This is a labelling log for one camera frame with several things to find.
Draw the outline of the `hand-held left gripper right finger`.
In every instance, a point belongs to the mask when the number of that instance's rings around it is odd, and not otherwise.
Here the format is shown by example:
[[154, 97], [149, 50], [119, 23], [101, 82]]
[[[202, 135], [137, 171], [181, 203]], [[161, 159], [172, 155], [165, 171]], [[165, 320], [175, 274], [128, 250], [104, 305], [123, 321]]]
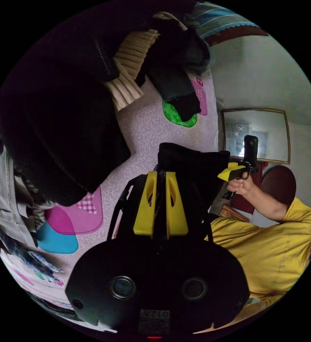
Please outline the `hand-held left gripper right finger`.
[[175, 172], [166, 172], [167, 238], [186, 236], [188, 224]]

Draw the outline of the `person's right hand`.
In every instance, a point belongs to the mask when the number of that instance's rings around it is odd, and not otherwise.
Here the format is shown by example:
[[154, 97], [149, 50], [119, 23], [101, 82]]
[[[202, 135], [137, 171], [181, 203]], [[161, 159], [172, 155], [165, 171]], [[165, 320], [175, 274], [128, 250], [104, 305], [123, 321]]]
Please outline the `person's right hand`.
[[227, 190], [232, 193], [236, 193], [237, 195], [246, 195], [249, 191], [251, 191], [255, 187], [252, 177], [248, 177], [247, 179], [234, 179], [228, 182]]

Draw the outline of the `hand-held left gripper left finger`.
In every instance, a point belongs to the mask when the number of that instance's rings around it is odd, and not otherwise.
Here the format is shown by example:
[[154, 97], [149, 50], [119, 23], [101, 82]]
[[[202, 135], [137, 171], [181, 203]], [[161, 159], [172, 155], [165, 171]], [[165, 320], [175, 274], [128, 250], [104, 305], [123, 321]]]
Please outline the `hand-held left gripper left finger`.
[[135, 235], [152, 238], [154, 232], [155, 207], [157, 192], [157, 172], [147, 174], [137, 211], [133, 232]]

